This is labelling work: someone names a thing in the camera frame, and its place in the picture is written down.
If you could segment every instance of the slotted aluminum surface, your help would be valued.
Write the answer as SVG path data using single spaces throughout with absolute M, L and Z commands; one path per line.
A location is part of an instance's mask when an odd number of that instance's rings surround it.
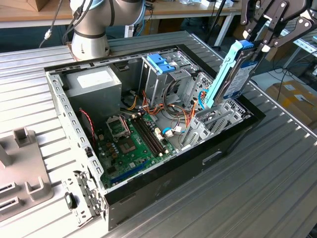
M 214 69 L 220 57 L 186 32 L 110 41 L 113 54 L 185 44 Z M 81 229 L 60 180 L 76 168 L 42 68 L 72 62 L 66 47 L 0 55 L 0 136 L 35 130 L 54 197 L 0 224 L 3 237 L 102 237 L 104 221 Z M 106 235 L 107 238 L 305 237 L 317 222 L 315 135 L 256 86 L 245 96 L 266 114 L 228 157 Z

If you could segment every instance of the pci slot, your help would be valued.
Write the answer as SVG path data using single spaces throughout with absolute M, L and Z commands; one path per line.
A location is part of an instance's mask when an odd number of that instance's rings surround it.
M 128 178 L 130 175 L 142 170 L 148 162 L 149 162 L 148 160 L 145 161 L 144 163 L 140 164 L 139 166 L 137 166 L 137 167 L 125 172 L 124 174 L 121 174 L 121 175 L 111 179 L 110 182 L 111 183 L 116 183 L 116 182 L 119 182 L 119 181 L 122 181 L 122 180 Z
M 157 157 L 160 153 L 164 153 L 164 148 L 141 118 L 132 120 L 131 122 L 155 157 Z

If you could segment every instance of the red wire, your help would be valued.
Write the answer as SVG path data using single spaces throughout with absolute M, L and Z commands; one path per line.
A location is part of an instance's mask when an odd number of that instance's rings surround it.
M 89 124 L 90 124 L 90 127 L 91 127 L 91 131 L 93 133 L 93 141 L 95 141 L 95 131 L 94 131 L 93 122 L 91 121 L 90 116 L 82 109 L 79 109 L 79 111 L 81 111 L 87 117 Z

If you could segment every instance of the green motherboard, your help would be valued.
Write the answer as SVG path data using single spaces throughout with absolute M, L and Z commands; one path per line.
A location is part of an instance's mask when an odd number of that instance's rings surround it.
M 112 187 L 176 153 L 168 141 L 159 141 L 156 138 L 154 130 L 157 127 L 148 114 L 143 115 L 138 121 L 127 119 L 124 122 L 131 133 L 129 137 L 121 137 L 114 141 L 107 127 L 103 129 L 102 136 L 99 134 L 102 140 L 98 141 L 98 155 L 105 171 L 101 176 L 105 188 Z M 112 125 L 116 132 L 122 131 L 118 122 Z M 153 143 L 162 153 L 156 150 Z

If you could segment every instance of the wooden shelf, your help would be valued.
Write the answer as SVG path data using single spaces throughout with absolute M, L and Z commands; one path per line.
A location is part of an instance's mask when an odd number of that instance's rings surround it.
M 0 22 L 52 20 L 58 2 L 59 0 L 50 0 L 40 12 L 28 11 L 0 5 Z M 157 0 L 156 2 L 154 2 L 153 15 L 212 13 L 212 8 L 212 6 L 206 7 L 201 5 L 200 3 L 196 3 L 192 6 L 187 6 L 181 4 L 178 1 L 169 2 Z M 241 11 L 241 3 L 235 3 L 233 7 L 223 9 L 223 12 L 232 11 Z M 63 1 L 57 19 L 71 18 L 72 12 L 69 6 L 69 2 Z

